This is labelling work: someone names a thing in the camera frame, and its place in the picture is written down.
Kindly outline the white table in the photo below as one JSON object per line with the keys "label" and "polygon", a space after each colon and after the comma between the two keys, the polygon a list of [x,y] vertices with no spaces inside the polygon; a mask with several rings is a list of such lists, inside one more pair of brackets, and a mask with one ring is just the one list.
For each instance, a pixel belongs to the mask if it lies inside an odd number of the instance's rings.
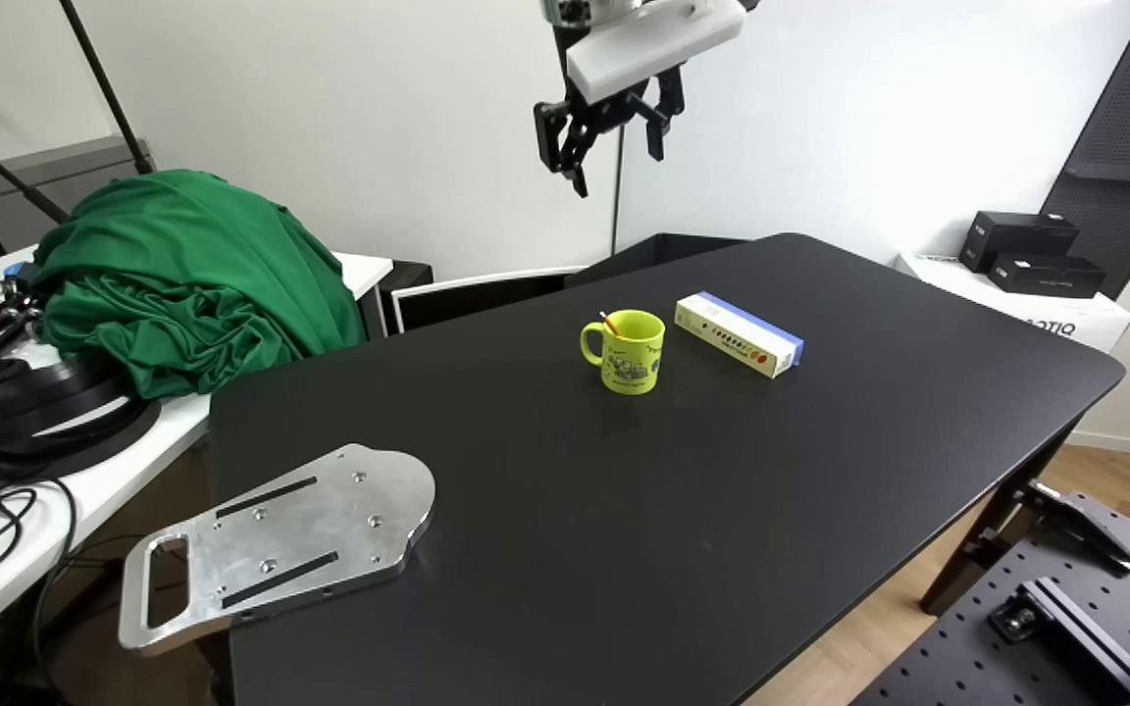
{"label": "white table", "polygon": [[[0,278],[5,269],[18,261],[31,261],[36,245],[14,251],[0,258]],[[341,262],[342,281],[362,305],[371,304],[374,325],[381,325],[381,304],[377,294],[371,294],[383,277],[393,269],[393,260],[348,253],[337,253]],[[26,360],[36,365],[58,361],[56,354],[46,345],[27,345]],[[127,502],[151,483],[162,471],[200,442],[208,429],[210,396],[166,399],[160,417],[153,429],[134,445],[80,473],[67,477],[77,503],[76,541],[90,537]],[[0,615],[23,598],[27,589],[38,581],[59,558],[69,518],[68,502],[54,483],[32,485],[37,500],[23,518],[20,542],[12,554],[0,563]],[[0,528],[5,520],[0,518]]]}

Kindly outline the yellow mug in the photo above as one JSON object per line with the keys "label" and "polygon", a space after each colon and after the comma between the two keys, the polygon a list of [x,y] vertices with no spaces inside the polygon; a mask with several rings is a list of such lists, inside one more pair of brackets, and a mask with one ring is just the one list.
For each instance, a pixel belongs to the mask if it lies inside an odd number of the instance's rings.
{"label": "yellow mug", "polygon": [[642,396],[655,387],[662,367],[664,323],[645,310],[609,313],[621,330],[615,338],[601,319],[580,331],[580,354],[600,374],[601,383],[621,396]]}

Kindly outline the black metal clamp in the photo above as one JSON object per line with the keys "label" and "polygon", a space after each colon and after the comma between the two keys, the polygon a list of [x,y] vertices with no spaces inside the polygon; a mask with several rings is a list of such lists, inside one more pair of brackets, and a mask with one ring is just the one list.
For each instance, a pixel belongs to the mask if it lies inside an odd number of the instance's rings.
{"label": "black metal clamp", "polygon": [[1063,493],[1038,481],[1018,488],[1012,495],[1024,509],[1035,511],[1038,518],[1084,544],[1095,558],[1122,572],[1130,572],[1130,549],[1102,520],[1095,518]]}

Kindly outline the silver metal plate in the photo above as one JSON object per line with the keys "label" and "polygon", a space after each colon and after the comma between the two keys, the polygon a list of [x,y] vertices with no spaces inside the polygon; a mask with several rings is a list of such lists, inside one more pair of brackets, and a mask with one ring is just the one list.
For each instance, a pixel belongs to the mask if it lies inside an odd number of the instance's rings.
{"label": "silver metal plate", "polygon": [[[420,460],[350,443],[148,533],[123,563],[120,644],[154,656],[394,579],[427,531],[436,493]],[[153,555],[176,542],[186,554],[185,604],[151,626]]]}

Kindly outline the black cardboard box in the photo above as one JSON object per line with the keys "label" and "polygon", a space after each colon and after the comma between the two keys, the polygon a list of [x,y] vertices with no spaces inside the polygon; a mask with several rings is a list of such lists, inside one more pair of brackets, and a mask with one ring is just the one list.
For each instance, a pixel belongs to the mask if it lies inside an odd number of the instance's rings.
{"label": "black cardboard box", "polygon": [[1005,293],[1046,298],[1093,299],[1102,290],[1104,270],[1070,255],[1001,253],[988,278]]}
{"label": "black cardboard box", "polygon": [[956,259],[970,272],[986,274],[1001,254],[1066,255],[1080,232],[1059,215],[979,211]]}

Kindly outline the grey cabinet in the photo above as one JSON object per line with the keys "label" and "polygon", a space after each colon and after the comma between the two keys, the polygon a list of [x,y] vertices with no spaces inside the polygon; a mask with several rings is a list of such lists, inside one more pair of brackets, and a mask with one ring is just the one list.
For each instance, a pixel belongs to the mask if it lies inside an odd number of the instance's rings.
{"label": "grey cabinet", "polygon": [[[84,197],[116,178],[137,175],[125,140],[106,136],[5,158],[1,165],[71,211]],[[55,223],[0,176],[0,242],[8,253],[37,244]]]}

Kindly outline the white and blue carton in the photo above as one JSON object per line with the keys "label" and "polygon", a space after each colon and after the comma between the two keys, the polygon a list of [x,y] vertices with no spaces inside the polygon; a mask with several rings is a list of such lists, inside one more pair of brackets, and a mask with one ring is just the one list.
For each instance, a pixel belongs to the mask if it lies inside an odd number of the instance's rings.
{"label": "white and blue carton", "polygon": [[766,378],[801,361],[805,341],[709,291],[676,303],[673,323]]}

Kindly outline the black stand pole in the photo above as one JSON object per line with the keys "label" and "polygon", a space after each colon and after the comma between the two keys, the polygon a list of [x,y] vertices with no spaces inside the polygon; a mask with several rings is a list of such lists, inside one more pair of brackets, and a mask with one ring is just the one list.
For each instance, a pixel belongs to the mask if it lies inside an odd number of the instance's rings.
{"label": "black stand pole", "polygon": [[107,104],[108,113],[113,117],[114,124],[116,124],[120,130],[120,136],[125,140],[128,151],[131,156],[131,162],[133,162],[134,169],[140,175],[153,174],[154,166],[153,162],[148,160],[147,152],[144,151],[142,143],[139,143],[137,136],[134,136],[134,130],[131,129],[125,111],[123,111],[120,98],[118,98],[116,91],[114,91],[114,86],[108,79],[106,69],[102,62],[99,62],[99,55],[97,49],[94,47],[92,40],[86,30],[79,14],[77,12],[77,6],[73,0],[56,0],[60,9],[64,14],[68,26],[71,28],[77,45],[79,45],[80,52],[82,53],[86,64],[90,68],[92,76],[95,82],[97,82],[99,93],[103,95],[104,102]]}

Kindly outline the black perforated breadboard table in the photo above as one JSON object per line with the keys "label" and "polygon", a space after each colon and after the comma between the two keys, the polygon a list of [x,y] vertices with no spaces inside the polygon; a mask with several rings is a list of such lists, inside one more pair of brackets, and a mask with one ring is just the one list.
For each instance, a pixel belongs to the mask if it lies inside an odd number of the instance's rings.
{"label": "black perforated breadboard table", "polygon": [[[1085,493],[1063,493],[1130,549],[1130,520]],[[1051,577],[1130,653],[1130,572],[1095,558],[1035,511],[986,541],[985,568],[850,706],[1098,706],[1040,644],[1005,643],[988,613],[1020,582]]]}

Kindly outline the green cloth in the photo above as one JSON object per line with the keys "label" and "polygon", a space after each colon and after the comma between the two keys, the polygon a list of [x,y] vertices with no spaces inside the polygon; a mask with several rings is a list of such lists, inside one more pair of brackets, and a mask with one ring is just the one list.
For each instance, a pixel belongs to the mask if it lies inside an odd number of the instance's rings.
{"label": "green cloth", "polygon": [[34,264],[45,343],[107,354],[147,399],[211,394],[367,339],[332,251],[287,207],[200,171],[95,189]]}

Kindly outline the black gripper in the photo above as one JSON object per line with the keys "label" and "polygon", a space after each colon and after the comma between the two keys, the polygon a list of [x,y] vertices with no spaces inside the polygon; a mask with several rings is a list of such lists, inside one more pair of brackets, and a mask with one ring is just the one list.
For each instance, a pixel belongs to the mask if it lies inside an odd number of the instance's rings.
{"label": "black gripper", "polygon": [[664,40],[649,25],[554,26],[564,98],[534,104],[539,160],[589,197],[583,163],[599,136],[645,121],[647,155],[664,158],[664,136],[686,108],[681,66],[664,71]]}

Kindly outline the white framed black panel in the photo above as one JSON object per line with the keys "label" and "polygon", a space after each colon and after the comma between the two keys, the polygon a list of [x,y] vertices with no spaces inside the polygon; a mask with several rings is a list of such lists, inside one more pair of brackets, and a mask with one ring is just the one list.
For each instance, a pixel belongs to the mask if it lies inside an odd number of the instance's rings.
{"label": "white framed black panel", "polygon": [[383,307],[389,334],[472,316],[485,310],[506,307],[564,289],[568,277],[582,267],[516,270],[488,276],[452,278],[417,284],[389,291]]}

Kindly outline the white cardboard box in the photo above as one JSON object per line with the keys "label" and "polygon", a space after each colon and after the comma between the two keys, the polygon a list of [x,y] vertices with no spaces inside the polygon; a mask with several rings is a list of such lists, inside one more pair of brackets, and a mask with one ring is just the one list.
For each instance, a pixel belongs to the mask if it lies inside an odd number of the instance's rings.
{"label": "white cardboard box", "polygon": [[954,258],[901,253],[894,261],[901,272],[940,287],[982,307],[1000,310],[1012,319],[1049,333],[1111,354],[1130,328],[1130,312],[1102,294],[1093,299],[1005,293],[985,274],[970,272]]}

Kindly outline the black metal rail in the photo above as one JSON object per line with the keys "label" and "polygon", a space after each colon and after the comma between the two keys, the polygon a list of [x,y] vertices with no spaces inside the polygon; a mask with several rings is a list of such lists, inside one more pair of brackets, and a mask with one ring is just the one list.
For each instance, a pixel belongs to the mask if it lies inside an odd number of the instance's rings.
{"label": "black metal rail", "polygon": [[1130,653],[1051,577],[1020,582],[988,613],[1005,643],[1040,644],[1098,706],[1130,706]]}

